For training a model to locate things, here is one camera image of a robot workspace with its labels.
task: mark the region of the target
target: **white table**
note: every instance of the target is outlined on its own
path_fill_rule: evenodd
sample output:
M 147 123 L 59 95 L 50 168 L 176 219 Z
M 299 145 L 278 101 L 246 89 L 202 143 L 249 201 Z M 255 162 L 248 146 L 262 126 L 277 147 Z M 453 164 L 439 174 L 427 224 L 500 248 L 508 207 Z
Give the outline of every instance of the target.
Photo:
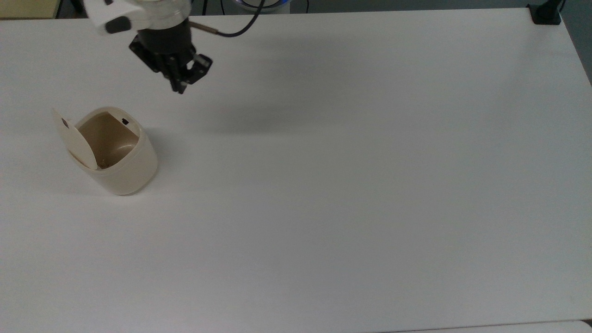
M 223 31 L 247 17 L 194 18 Z M 592 88 L 527 9 L 271 15 L 170 91 L 87 20 L 0 22 L 0 331 L 384 332 L 592 318 Z M 106 193 L 50 118 L 160 159 Z

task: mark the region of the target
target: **table surface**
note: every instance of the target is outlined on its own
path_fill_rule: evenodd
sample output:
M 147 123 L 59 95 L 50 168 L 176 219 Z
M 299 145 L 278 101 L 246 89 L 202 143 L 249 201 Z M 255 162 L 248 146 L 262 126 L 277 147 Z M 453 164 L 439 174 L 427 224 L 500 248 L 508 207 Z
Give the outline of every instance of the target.
M 450 328 L 429 333 L 591 333 L 592 328 L 581 321 L 545 322 L 537 324 Z
M 248 17 L 195 17 L 234 31 Z M 0 331 L 384 332 L 592 318 L 592 88 L 527 9 L 270 15 L 184 95 L 88 20 L 0 22 Z M 159 172 L 106 193 L 50 109 Z
M 2 0 L 0 18 L 55 18 L 60 0 Z

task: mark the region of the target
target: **cable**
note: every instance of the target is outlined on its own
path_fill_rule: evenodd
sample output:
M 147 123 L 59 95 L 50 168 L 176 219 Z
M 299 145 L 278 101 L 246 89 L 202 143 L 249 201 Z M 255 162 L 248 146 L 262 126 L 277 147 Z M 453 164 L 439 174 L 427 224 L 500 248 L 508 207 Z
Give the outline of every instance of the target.
M 257 17 L 259 16 L 259 14 L 261 14 L 261 10 L 263 10 L 263 4 L 264 3 L 265 3 L 265 0 L 261 0 L 261 3 L 257 7 L 257 11 L 253 15 L 253 18 L 251 18 L 251 20 L 249 21 L 249 23 L 244 28 L 242 28 L 240 31 L 237 31 L 235 33 L 231 33 L 231 34 L 221 33 L 217 29 L 214 29 L 212 27 L 208 27 L 207 25 L 199 24 L 197 22 L 191 22 L 191 21 L 189 21 L 189 25 L 192 28 L 196 28 L 196 29 L 205 31 L 207 33 L 215 34 L 215 35 L 218 35 L 218 36 L 222 36 L 222 37 L 237 37 L 237 36 L 240 36 L 240 35 L 244 34 L 245 32 L 247 32 L 247 30 L 249 28 L 251 28 L 251 26 L 253 25 L 253 23 L 255 23 L 255 20 L 257 20 Z
M 261 14 L 261 10 L 263 10 L 264 4 L 265 4 L 265 0 L 261 0 L 261 3 L 257 7 L 257 11 L 253 15 L 253 18 L 251 19 L 251 21 L 249 21 L 249 23 L 244 28 L 242 28 L 240 31 L 237 31 L 237 32 L 231 33 L 231 34 L 221 33 L 218 31 L 216 34 L 219 36 L 222 36 L 222 37 L 229 37 L 229 38 L 230 37 L 237 37 L 237 36 L 244 34 L 245 32 L 247 32 L 247 30 L 249 28 L 251 28 L 251 25 L 253 25 L 253 23 L 255 23 L 255 20 L 257 20 L 257 17 L 259 16 L 259 14 Z

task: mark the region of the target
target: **black cable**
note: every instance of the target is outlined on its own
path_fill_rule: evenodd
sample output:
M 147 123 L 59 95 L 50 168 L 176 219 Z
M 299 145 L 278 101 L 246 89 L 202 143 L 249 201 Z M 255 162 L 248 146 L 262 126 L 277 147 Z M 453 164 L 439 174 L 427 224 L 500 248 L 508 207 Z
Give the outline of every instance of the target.
M 263 10 L 264 3 L 265 3 L 265 0 L 261 0 L 261 3 L 257 7 L 257 11 L 255 12 L 255 15 L 253 15 L 253 18 L 251 19 L 251 21 L 244 28 L 242 28 L 242 30 L 237 31 L 237 32 L 232 33 L 232 34 L 221 33 L 221 32 L 218 31 L 216 33 L 216 35 L 219 35 L 219 36 L 222 36 L 222 37 L 237 37 L 237 36 L 240 36 L 240 35 L 244 34 L 245 32 L 247 32 L 247 30 L 249 28 L 251 28 L 251 25 L 253 25 L 253 23 L 255 23 L 255 20 L 257 20 L 257 17 L 259 16 L 259 14 L 261 14 L 261 10 Z

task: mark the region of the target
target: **open lid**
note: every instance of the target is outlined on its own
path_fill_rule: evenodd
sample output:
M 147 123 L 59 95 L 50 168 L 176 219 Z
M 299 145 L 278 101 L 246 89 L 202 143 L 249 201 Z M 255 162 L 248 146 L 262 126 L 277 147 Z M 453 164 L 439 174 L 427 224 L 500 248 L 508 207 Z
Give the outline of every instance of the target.
M 52 116 L 57 127 L 57 132 L 60 133 L 66 149 L 68 149 L 72 156 L 87 168 L 93 170 L 98 169 L 95 154 L 92 152 L 91 146 L 74 124 L 64 119 L 55 109 L 52 109 Z

